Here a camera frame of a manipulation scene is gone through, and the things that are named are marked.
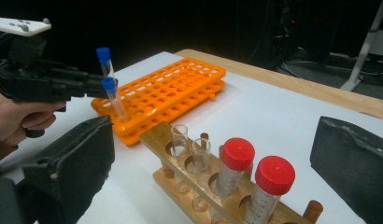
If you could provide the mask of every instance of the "floor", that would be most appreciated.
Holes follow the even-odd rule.
[[[288,76],[340,89],[348,80],[355,62],[355,58],[332,53],[324,66],[314,63],[308,53],[298,48],[285,62],[277,66],[276,70]],[[354,92],[383,100],[383,62],[366,61],[360,80],[361,82],[354,88]]]

